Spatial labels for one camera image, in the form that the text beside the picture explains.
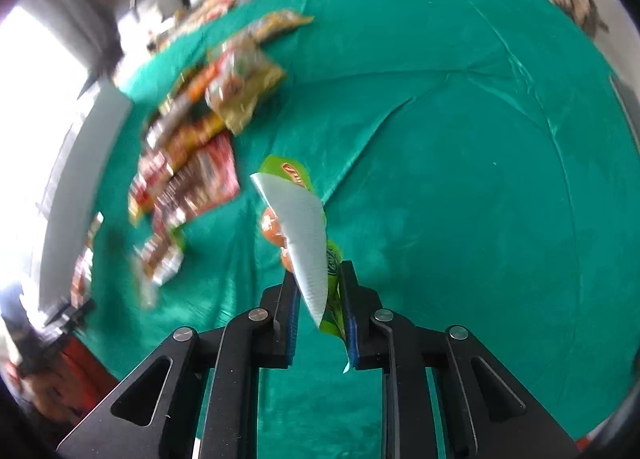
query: green fabric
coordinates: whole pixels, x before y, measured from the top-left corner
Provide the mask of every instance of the green fabric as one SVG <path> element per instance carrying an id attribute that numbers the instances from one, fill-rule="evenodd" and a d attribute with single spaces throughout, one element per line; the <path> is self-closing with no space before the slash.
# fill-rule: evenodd
<path id="1" fill-rule="evenodd" d="M 267 45 L 288 78 L 234 139 L 242 187 L 185 230 L 161 305 L 136 306 L 127 223 L 138 129 L 178 72 L 265 13 L 315 21 Z M 573 435 L 630 383 L 639 342 L 640 163 L 590 40 L 546 0 L 255 0 L 134 78 L 96 208 L 87 342 L 126 375 L 181 325 L 220 327 L 279 283 L 249 175 L 294 158 L 360 282 L 417 325 L 469 327 Z M 294 365 L 261 376 L 261 458 L 378 457 L 380 372 L 301 313 Z"/>

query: snack bag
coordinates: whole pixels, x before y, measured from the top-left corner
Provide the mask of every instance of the snack bag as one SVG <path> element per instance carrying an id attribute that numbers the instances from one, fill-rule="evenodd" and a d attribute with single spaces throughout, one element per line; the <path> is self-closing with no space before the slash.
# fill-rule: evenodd
<path id="1" fill-rule="evenodd" d="M 134 248 L 134 252 L 133 268 L 140 305 L 143 308 L 155 307 L 160 286 L 180 271 L 184 238 L 178 230 L 154 233 L 142 248 Z"/>
<path id="2" fill-rule="evenodd" d="M 282 9 L 267 13 L 265 16 L 254 20 L 248 26 L 229 37 L 230 44 L 242 43 L 247 39 L 253 40 L 257 44 L 262 44 L 273 40 L 276 36 L 292 31 L 301 25 L 313 22 L 312 16 L 303 16 L 297 11 Z M 207 59 L 211 62 L 222 54 L 224 44 L 219 44 L 207 52 Z"/>
<path id="3" fill-rule="evenodd" d="M 146 132 L 145 142 L 149 150 L 162 149 L 171 139 L 181 122 L 187 117 L 191 107 L 201 99 L 207 84 L 220 72 L 220 64 L 225 58 L 224 51 L 220 58 L 214 60 L 197 74 L 192 74 L 190 81 L 175 99 L 164 102 L 159 109 L 160 117 Z"/>
<path id="4" fill-rule="evenodd" d="M 136 226 L 150 212 L 169 179 L 187 163 L 193 152 L 222 132 L 225 123 L 212 112 L 193 124 L 182 125 L 167 146 L 157 153 L 147 152 L 138 162 L 138 173 L 129 187 L 129 220 Z"/>
<path id="5" fill-rule="evenodd" d="M 313 22 L 312 16 L 302 16 L 296 11 L 283 9 L 266 14 L 262 18 L 251 22 L 246 31 L 256 43 L 261 44 L 273 40 L 276 36 L 292 31 Z"/>
<path id="6" fill-rule="evenodd" d="M 249 38 L 218 60 L 218 76 L 209 83 L 205 99 L 226 127 L 238 135 L 251 121 L 258 100 L 273 90 L 285 73 Z"/>
<path id="7" fill-rule="evenodd" d="M 173 230 L 230 201 L 239 191 L 230 136 L 221 132 L 194 154 L 158 196 L 154 230 Z"/>
<path id="8" fill-rule="evenodd" d="M 205 64 L 200 61 L 195 63 L 191 67 L 187 67 L 180 74 L 178 74 L 178 77 L 175 79 L 174 86 L 171 87 L 171 89 L 167 93 L 164 102 L 160 103 L 155 113 L 145 121 L 146 125 L 144 125 L 145 128 L 143 129 L 145 136 L 143 137 L 143 139 L 146 138 L 146 134 L 148 133 L 149 128 L 157 119 L 167 116 L 172 111 L 172 105 L 174 104 L 175 99 L 187 89 L 194 77 L 196 77 L 196 75 L 204 69 L 204 66 Z"/>
<path id="9" fill-rule="evenodd" d="M 285 268 L 294 273 L 319 330 L 345 339 L 338 289 L 340 249 L 327 241 L 321 201 L 300 163 L 270 155 L 251 176 L 267 202 L 260 228 L 280 248 Z"/>
<path id="10" fill-rule="evenodd" d="M 94 239 L 98 233 L 104 217 L 100 212 L 95 214 L 86 235 L 84 248 L 76 260 L 74 275 L 71 278 L 71 305 L 76 309 L 91 296 L 91 273 L 94 267 Z"/>

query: screw head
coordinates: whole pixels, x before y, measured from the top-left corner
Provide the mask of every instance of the screw head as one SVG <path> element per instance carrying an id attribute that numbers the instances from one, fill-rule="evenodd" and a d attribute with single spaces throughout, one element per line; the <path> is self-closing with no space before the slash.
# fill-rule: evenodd
<path id="1" fill-rule="evenodd" d="M 449 335 L 454 340 L 466 340 L 469 336 L 469 331 L 467 331 L 462 325 L 454 325 L 449 329 Z"/>
<path id="2" fill-rule="evenodd" d="M 249 320 L 253 320 L 254 322 L 261 322 L 268 316 L 269 312 L 267 309 L 263 309 L 262 307 L 257 307 L 256 309 L 251 309 L 251 311 L 249 311 Z"/>
<path id="3" fill-rule="evenodd" d="M 177 342 L 186 342 L 191 340 L 193 329 L 190 327 L 180 327 L 174 331 L 174 340 Z"/>
<path id="4" fill-rule="evenodd" d="M 389 309 L 378 309 L 373 316 L 379 322 L 391 322 L 394 319 L 394 314 Z"/>

